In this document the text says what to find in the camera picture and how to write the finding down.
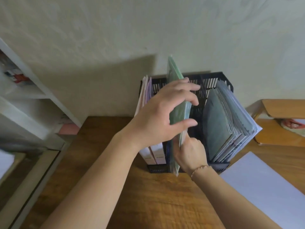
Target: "hand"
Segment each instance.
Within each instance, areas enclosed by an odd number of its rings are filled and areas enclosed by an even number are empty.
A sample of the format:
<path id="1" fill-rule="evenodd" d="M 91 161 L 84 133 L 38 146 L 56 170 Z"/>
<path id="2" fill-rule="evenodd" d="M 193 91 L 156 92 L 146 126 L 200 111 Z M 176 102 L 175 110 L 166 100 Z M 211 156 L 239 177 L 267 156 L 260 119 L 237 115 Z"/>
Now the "hand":
<path id="1" fill-rule="evenodd" d="M 173 140 L 173 155 L 176 162 L 189 175 L 201 165 L 208 165 L 206 151 L 203 144 L 196 138 L 185 135 L 184 143 L 179 147 L 179 139 Z"/>
<path id="2" fill-rule="evenodd" d="M 188 81 L 189 78 L 184 78 L 165 85 L 122 130 L 130 140 L 136 141 L 139 149 L 171 140 L 198 124 L 194 119 L 185 119 L 170 125 L 169 114 L 177 105 L 185 100 L 199 104 L 197 96 L 190 91 L 199 90 L 200 85 Z"/>

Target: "black desk file organizer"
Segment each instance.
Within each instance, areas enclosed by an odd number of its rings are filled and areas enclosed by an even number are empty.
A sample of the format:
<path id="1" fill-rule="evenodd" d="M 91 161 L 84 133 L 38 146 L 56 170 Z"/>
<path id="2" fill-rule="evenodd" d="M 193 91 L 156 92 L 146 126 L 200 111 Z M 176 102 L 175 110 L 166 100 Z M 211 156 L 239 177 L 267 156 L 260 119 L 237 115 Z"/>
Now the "black desk file organizer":
<path id="1" fill-rule="evenodd" d="M 209 153 L 207 150 L 206 142 L 203 136 L 202 131 L 202 114 L 203 109 L 209 94 L 210 89 L 214 89 L 216 87 L 216 83 L 218 80 L 224 81 L 231 92 L 233 92 L 233 86 L 227 77 L 222 72 L 213 72 L 213 73 L 183 73 L 184 77 L 189 77 L 190 82 L 199 84 L 201 86 L 200 90 L 195 91 L 194 93 L 198 97 L 199 105 L 192 106 L 190 112 L 190 118 L 195 119 L 198 122 L 198 125 L 195 127 L 191 127 L 188 129 L 188 133 L 190 137 L 195 137 L 200 140 L 206 149 L 207 161 L 210 166 L 217 172 L 223 172 L 229 165 L 230 162 L 212 162 Z M 152 77 L 152 86 L 154 95 L 158 93 L 158 91 L 166 85 L 166 78 L 153 78 Z M 166 164 L 160 165 L 147 165 L 147 168 L 150 173 L 170 173 L 170 143 L 163 142 L 163 150 L 165 153 Z"/>

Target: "gold bracelet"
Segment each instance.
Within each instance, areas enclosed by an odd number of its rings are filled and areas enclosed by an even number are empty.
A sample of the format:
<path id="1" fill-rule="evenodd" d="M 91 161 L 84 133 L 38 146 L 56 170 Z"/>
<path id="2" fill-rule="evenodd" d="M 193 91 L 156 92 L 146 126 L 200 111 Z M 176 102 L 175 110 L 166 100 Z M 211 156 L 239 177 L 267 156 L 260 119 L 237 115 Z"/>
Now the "gold bracelet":
<path id="1" fill-rule="evenodd" d="M 198 168 L 196 168 L 196 169 L 193 171 L 192 175 L 191 175 L 191 180 L 193 181 L 193 175 L 194 175 L 194 173 L 195 173 L 198 169 L 204 169 L 204 168 L 206 168 L 206 167 L 210 167 L 210 166 L 209 166 L 209 165 L 201 165 L 201 166 L 199 166 Z"/>

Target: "white wall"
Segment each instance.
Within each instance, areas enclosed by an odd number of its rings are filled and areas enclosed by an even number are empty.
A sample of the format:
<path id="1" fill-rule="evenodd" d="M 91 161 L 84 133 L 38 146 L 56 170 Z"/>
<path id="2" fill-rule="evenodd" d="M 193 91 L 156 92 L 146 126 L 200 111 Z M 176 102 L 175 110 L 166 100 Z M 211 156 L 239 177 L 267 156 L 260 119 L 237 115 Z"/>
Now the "white wall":
<path id="1" fill-rule="evenodd" d="M 133 115 L 139 80 L 223 71 L 246 107 L 305 99 L 305 0 L 0 0 L 0 37 L 80 120 Z"/>

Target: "forearm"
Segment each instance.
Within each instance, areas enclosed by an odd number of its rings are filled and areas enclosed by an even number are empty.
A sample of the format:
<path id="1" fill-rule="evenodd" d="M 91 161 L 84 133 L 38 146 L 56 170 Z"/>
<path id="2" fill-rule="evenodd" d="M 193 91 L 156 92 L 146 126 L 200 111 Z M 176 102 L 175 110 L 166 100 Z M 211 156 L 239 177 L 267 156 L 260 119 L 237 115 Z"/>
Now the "forearm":
<path id="1" fill-rule="evenodd" d="M 42 228 L 106 228 L 137 153 L 117 134 Z"/>
<path id="2" fill-rule="evenodd" d="M 193 180 L 205 193 L 227 229 L 280 228 L 227 184 L 211 167 L 197 170 Z"/>

